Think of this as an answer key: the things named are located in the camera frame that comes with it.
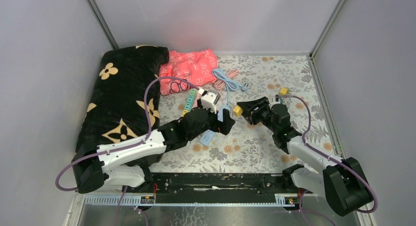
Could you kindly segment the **light blue power strip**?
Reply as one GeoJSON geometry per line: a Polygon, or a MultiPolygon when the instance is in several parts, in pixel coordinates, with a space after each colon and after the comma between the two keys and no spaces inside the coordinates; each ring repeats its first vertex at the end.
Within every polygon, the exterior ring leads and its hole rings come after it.
{"type": "MultiPolygon", "coordinates": [[[[218,112],[217,119],[218,121],[223,121],[223,109],[229,110],[230,108],[226,105],[222,106],[218,112]]],[[[199,142],[204,145],[208,146],[215,136],[215,132],[212,130],[207,130],[203,133],[202,137],[199,139],[199,142]]]]}

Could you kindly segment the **pink power strip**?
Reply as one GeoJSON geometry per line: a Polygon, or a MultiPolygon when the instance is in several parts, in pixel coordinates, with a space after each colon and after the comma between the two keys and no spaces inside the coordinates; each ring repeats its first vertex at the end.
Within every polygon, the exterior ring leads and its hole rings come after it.
{"type": "Polygon", "coordinates": [[[182,111],[182,117],[188,113],[192,108],[197,106],[197,100],[200,98],[200,94],[196,89],[191,89],[186,100],[184,109],[182,111]]]}

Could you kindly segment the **blue-teal USB charger plug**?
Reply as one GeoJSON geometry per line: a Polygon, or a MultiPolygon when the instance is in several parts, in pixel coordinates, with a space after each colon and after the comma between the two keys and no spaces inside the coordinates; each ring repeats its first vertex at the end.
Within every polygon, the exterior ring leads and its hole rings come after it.
{"type": "Polygon", "coordinates": [[[192,106],[193,106],[192,104],[187,103],[184,107],[184,110],[190,111],[192,109],[192,106]]]}

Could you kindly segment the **teal USB charger plug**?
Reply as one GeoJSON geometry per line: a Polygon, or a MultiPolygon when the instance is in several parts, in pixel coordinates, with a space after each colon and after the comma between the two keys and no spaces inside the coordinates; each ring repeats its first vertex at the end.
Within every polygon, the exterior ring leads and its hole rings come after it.
{"type": "Polygon", "coordinates": [[[194,100],[195,100],[194,97],[189,97],[186,103],[193,104],[194,103],[194,100]]]}

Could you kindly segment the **yellow USB charger plug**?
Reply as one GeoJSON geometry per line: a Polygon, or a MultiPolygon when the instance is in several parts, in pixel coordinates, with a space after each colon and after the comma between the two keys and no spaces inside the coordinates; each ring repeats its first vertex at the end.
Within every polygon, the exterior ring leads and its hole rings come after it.
{"type": "Polygon", "coordinates": [[[184,109],[184,110],[182,111],[182,117],[183,117],[186,113],[188,113],[188,110],[184,109]]]}

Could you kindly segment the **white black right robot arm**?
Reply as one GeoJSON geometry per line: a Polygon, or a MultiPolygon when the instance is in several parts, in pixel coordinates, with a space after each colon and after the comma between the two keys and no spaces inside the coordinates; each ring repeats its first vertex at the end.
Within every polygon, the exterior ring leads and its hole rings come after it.
{"type": "Polygon", "coordinates": [[[286,192],[293,193],[298,188],[310,190],[325,198],[340,216],[377,202],[359,162],[352,157],[331,156],[312,147],[306,141],[306,134],[292,127],[286,105],[270,103],[263,97],[237,102],[233,112],[251,125],[262,123],[272,132],[277,148],[313,168],[310,171],[302,165],[295,165],[285,169],[281,185],[286,192]]]}

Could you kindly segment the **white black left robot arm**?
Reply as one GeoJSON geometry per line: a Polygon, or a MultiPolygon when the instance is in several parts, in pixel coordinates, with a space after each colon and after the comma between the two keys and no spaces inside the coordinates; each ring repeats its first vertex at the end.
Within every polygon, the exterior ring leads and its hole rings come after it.
{"type": "Polygon", "coordinates": [[[77,191],[86,194],[104,185],[123,185],[147,192],[152,187],[147,165],[130,167],[127,163],[183,148],[207,130],[227,135],[234,124],[227,109],[212,113],[196,107],[183,117],[152,130],[150,135],[95,147],[85,143],[73,158],[77,191]]]}

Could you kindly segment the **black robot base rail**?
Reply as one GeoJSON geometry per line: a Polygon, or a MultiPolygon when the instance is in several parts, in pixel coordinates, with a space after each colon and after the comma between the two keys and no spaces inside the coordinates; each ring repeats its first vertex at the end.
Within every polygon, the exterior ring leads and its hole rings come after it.
{"type": "Polygon", "coordinates": [[[153,173],[152,179],[128,193],[177,193],[180,190],[254,190],[256,193],[303,192],[282,174],[153,173]]]}

